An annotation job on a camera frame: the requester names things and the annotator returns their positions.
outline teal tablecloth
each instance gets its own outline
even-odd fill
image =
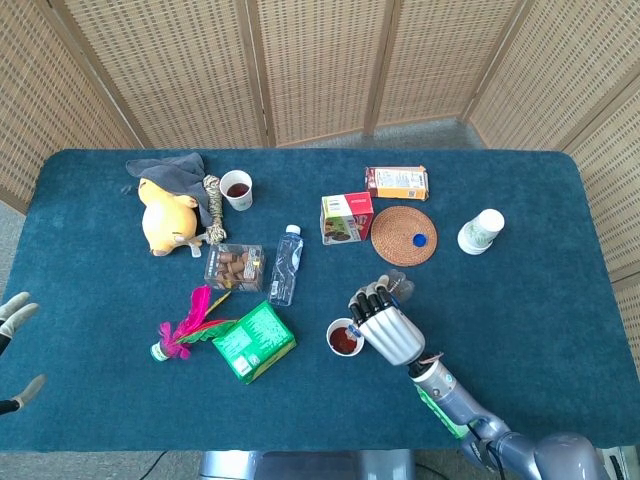
[[[68,150],[46,163],[5,297],[29,290],[42,308],[0,359],[0,396],[44,372],[26,409],[0,418],[0,450],[343,450],[456,444],[420,401],[404,368],[371,347],[333,355],[329,322],[353,291],[389,265],[370,241],[325,247],[322,195],[363,190],[367,165],[424,165],[435,255],[406,269],[403,307],[431,350],[515,430],[576,431],[598,446],[640,441],[634,370],[585,194],[560,153],[401,150],[204,150],[206,169],[254,180],[254,206],[225,209],[232,243],[262,244],[267,277],[289,223],[305,239],[294,304],[277,312],[298,347],[253,384],[239,382],[210,344],[157,363],[162,321],[179,321],[203,283],[207,248],[148,254],[143,205],[122,193],[133,158],[180,151]],[[506,228],[483,255],[464,254],[461,225],[483,208]],[[248,312],[265,294],[234,294],[218,314]]]

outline woven coaster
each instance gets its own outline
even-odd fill
[[[398,267],[412,267],[433,255],[438,234],[433,222],[421,211],[411,207],[390,207],[373,221],[371,243],[387,262]]]

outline clear plastic box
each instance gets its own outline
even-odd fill
[[[264,253],[260,245],[211,245],[204,280],[217,290],[262,290]]]

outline gray cloth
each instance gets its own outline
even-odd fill
[[[209,197],[202,185],[205,173],[200,154],[194,152],[182,157],[130,160],[127,162],[127,171],[134,177],[151,180],[175,195],[195,198],[202,226],[209,227],[213,223],[207,210]]]

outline floor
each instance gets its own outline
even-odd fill
[[[403,127],[385,127],[379,129],[373,137],[351,134],[309,143],[305,147],[473,149],[482,148],[483,145],[469,127],[455,120],[441,120]],[[0,203],[0,297],[6,286],[22,224],[22,215]],[[0,454],[0,480],[137,480],[152,466],[159,453]],[[195,479],[200,456],[199,452],[168,452],[146,478]],[[417,460],[451,480],[496,478],[469,465],[456,450],[420,451],[417,453]],[[437,478],[442,480],[424,469],[418,471],[417,480]]]

